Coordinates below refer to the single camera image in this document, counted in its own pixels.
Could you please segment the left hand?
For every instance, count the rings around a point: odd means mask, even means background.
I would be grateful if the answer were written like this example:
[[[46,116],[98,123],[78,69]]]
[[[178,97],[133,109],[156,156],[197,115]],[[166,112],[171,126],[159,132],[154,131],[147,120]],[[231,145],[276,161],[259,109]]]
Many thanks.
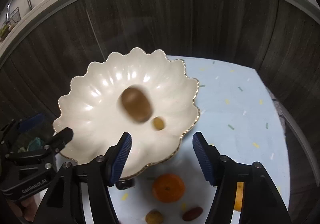
[[[40,200],[39,193],[25,199],[24,201],[21,201],[20,206],[18,206],[15,202],[6,199],[6,202],[9,205],[12,212],[17,217],[22,217],[25,221],[28,221],[28,222],[34,221],[34,217],[36,215],[40,201],[41,200]]]

